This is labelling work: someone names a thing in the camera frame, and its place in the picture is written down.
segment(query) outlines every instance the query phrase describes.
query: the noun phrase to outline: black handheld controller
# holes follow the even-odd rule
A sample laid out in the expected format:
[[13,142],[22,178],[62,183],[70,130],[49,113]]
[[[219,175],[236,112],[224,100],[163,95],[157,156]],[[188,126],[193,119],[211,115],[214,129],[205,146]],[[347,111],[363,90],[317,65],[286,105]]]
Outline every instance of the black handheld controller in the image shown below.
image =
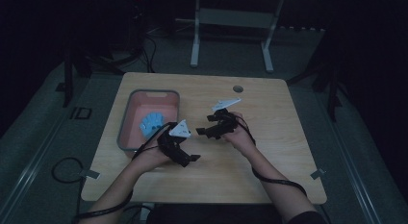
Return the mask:
[[197,161],[199,155],[188,155],[180,148],[180,143],[186,140],[185,137],[173,137],[169,134],[170,129],[175,125],[170,126],[157,139],[160,150],[174,162],[186,167],[190,162]]
[[237,117],[226,109],[215,111],[213,115],[207,116],[208,121],[217,121],[217,124],[210,128],[196,128],[199,135],[205,135],[207,138],[220,137],[226,133],[233,133],[238,126]]

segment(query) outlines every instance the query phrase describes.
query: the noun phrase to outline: white tag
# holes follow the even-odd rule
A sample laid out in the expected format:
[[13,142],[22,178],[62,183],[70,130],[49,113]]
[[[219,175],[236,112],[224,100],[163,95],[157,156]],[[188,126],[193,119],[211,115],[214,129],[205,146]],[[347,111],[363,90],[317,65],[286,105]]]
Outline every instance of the white tag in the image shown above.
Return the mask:
[[168,132],[173,137],[190,137],[190,131],[187,127],[186,119],[180,121],[170,132]]
[[235,99],[230,99],[230,100],[218,101],[218,104],[216,104],[213,107],[213,111],[218,111],[218,110],[221,110],[221,109],[225,109],[225,108],[227,108],[229,106],[232,106],[232,105],[234,105],[236,103],[239,103],[239,102],[241,102],[241,98],[239,98],[239,97],[237,97]]

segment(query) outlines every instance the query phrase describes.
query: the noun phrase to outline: table top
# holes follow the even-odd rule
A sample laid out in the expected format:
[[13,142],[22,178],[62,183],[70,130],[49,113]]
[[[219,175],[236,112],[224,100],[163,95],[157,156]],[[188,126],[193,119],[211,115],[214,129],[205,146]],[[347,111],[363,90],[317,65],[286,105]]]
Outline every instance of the table top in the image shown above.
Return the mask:
[[[241,86],[237,93],[234,86]],[[140,177],[132,201],[152,203],[270,203],[248,161],[230,143],[199,136],[195,128],[215,125],[207,120],[218,100],[240,97],[228,108],[240,112],[257,147],[290,180],[304,186],[314,204],[326,201],[317,168],[302,130],[292,97],[283,80],[201,75],[126,73],[117,92],[91,170],[97,180],[87,179],[82,198],[97,200],[130,162],[116,139],[126,105],[136,89],[172,89],[180,94],[179,120],[186,119],[191,137],[181,143],[189,155],[201,155],[197,162],[182,167],[169,162]]]

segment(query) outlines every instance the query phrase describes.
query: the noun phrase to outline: pink tray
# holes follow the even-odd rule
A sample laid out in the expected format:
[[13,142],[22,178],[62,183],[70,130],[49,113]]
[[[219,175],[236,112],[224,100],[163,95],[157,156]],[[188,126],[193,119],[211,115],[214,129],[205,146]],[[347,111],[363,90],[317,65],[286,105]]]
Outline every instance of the pink tray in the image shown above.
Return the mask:
[[117,145],[129,156],[146,142],[140,123],[151,112],[160,112],[164,124],[178,121],[180,95],[174,90],[137,89],[130,94]]

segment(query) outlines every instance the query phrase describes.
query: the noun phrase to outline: hand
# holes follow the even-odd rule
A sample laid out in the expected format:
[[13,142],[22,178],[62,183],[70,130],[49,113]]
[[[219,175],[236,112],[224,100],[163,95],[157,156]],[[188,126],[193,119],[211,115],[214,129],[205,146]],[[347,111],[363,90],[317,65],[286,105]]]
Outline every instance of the hand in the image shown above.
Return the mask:
[[[245,126],[243,122],[242,114],[239,112],[231,112],[237,117],[237,120]],[[233,133],[227,133],[222,136],[226,141],[231,142],[231,144],[241,152],[242,155],[248,157],[252,152],[256,151],[257,148],[255,144],[252,142],[251,137],[246,132],[246,130],[242,126],[238,126]]]
[[157,145],[156,140],[152,141],[152,144],[146,146],[144,151],[132,160],[130,164],[134,166],[135,170],[138,170],[138,172],[142,174],[169,162],[170,158],[166,156],[159,147],[156,147]]

